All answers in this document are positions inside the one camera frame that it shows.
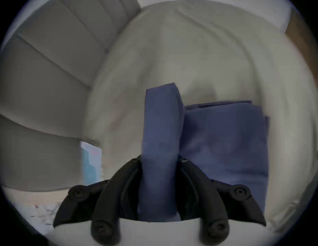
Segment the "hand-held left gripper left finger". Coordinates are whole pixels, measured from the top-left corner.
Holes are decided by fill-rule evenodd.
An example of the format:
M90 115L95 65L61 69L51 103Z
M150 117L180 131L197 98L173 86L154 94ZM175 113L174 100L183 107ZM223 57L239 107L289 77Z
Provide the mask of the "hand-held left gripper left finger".
M96 242L118 243L120 216L136 219L136 210L124 206L124 196L141 169L141 156L138 156L124 164L109 180L71 187L55 215L53 227L90 220L90 233Z

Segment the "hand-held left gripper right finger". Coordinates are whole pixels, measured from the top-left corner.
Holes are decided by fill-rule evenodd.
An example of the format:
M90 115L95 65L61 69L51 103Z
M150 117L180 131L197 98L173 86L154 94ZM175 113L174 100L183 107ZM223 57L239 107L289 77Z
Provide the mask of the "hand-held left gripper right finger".
M210 179L181 156L176 167L176 208L182 221L200 218L203 243L222 243L230 233L229 220L266 227L266 220L249 187Z

